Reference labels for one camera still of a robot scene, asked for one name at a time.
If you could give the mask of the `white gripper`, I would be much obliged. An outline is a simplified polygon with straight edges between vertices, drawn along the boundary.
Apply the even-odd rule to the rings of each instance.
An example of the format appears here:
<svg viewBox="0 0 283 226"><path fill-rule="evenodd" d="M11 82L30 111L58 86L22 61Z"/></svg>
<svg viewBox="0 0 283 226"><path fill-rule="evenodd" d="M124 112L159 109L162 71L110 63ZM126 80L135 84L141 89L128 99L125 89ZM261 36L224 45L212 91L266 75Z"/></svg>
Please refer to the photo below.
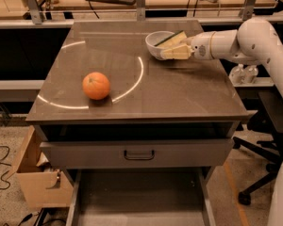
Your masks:
<svg viewBox="0 0 283 226"><path fill-rule="evenodd" d="M182 43L161 51L164 59L188 59L191 55L200 60L211 60L211 40L213 32L203 32L182 40Z"/></svg>

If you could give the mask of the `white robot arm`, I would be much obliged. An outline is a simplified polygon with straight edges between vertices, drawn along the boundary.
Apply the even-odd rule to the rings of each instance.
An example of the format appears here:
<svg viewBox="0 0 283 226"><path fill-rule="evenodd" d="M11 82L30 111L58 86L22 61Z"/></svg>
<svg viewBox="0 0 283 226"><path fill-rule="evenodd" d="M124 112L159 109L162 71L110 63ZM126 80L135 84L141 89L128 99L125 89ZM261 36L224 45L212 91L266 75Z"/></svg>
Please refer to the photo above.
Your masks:
<svg viewBox="0 0 283 226"><path fill-rule="evenodd" d="M245 64L261 64L272 77L283 99L283 44L272 25L252 18L237 30L204 32L178 39L159 53L164 59L226 59ZM267 226L283 226L283 161L275 179Z"/></svg>

